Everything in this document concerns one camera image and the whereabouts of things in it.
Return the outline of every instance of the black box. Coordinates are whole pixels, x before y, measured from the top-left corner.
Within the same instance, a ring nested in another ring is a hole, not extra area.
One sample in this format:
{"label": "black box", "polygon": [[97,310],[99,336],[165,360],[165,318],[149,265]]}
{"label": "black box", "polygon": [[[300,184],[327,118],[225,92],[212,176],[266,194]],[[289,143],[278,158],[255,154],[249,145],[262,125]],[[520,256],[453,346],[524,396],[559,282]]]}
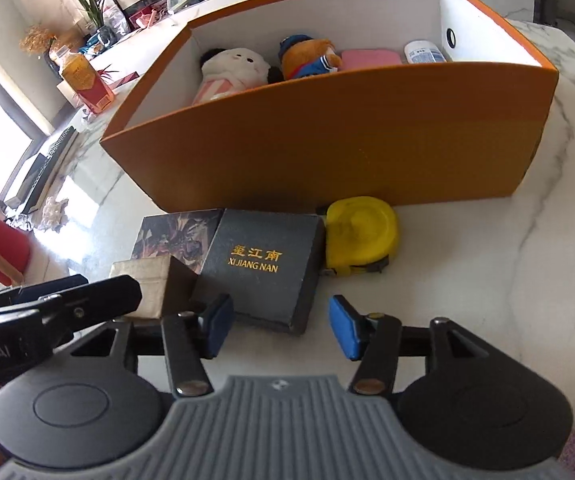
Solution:
{"label": "black box", "polygon": [[238,320],[300,335],[324,252],[318,216],[226,209],[192,298],[209,303],[226,292]]}

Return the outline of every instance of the yellow label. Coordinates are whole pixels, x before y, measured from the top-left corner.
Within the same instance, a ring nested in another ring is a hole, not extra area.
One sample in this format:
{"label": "yellow label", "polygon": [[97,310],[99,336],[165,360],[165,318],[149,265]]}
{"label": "yellow label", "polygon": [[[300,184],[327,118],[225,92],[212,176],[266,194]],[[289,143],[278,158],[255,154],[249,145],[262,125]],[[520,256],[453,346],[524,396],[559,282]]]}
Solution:
{"label": "yellow label", "polygon": [[89,90],[96,79],[96,71],[81,55],[75,56],[62,69],[61,75],[75,91]]}
{"label": "yellow label", "polygon": [[230,253],[232,256],[246,256],[247,258],[258,258],[261,262],[244,260],[243,258],[229,258],[228,264],[232,267],[244,267],[245,269],[264,270],[265,272],[278,272],[278,265],[270,262],[277,262],[283,255],[272,249],[270,251],[257,247],[247,248],[244,245],[236,245]]}

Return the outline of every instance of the screw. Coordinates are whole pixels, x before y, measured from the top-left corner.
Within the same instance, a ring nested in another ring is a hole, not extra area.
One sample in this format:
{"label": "screw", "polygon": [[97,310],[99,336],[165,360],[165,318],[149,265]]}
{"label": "screw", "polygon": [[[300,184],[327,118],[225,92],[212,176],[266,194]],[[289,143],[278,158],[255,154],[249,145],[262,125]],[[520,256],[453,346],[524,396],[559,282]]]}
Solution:
{"label": "screw", "polygon": [[205,381],[185,381],[176,387],[176,391],[185,397],[199,397],[209,390],[209,384]]}
{"label": "screw", "polygon": [[354,391],[361,395],[378,395],[385,389],[383,381],[378,379],[361,379],[354,385]]}
{"label": "screw", "polygon": [[284,379],[277,379],[276,381],[273,381],[270,385],[277,392],[281,392],[282,390],[285,390],[289,386],[289,383]]}

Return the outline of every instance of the orange box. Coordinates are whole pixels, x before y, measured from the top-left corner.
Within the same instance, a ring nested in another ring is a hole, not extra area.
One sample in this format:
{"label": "orange box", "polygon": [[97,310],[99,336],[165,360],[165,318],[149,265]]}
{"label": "orange box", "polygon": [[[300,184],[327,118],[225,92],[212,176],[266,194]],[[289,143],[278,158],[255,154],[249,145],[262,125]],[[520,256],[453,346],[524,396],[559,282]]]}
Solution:
{"label": "orange box", "polygon": [[[329,38],[338,52],[402,53],[429,40],[454,62],[338,72],[190,105],[203,52],[243,46],[278,65],[291,34]],[[478,0],[248,0],[190,22],[101,144],[166,211],[507,196],[539,145],[558,76]]]}

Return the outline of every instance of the keyboard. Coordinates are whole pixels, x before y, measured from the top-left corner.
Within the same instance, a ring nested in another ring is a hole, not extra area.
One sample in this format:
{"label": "keyboard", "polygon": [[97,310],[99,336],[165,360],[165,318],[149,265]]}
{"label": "keyboard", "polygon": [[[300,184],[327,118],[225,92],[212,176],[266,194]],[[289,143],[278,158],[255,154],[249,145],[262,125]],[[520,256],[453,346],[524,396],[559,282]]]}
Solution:
{"label": "keyboard", "polygon": [[37,153],[29,157],[21,166],[10,190],[5,195],[3,202],[12,209],[17,209],[29,196],[31,187],[36,182],[38,173],[46,162],[43,153]]}
{"label": "keyboard", "polygon": [[32,186],[30,186],[27,199],[17,210],[19,213],[27,215],[43,206],[43,203],[47,198],[49,188],[56,177],[56,173],[59,168],[61,168],[65,157],[77,137],[78,131],[74,127],[70,126],[61,134],[56,142],[50,146],[45,163],[36,173],[36,179]]}

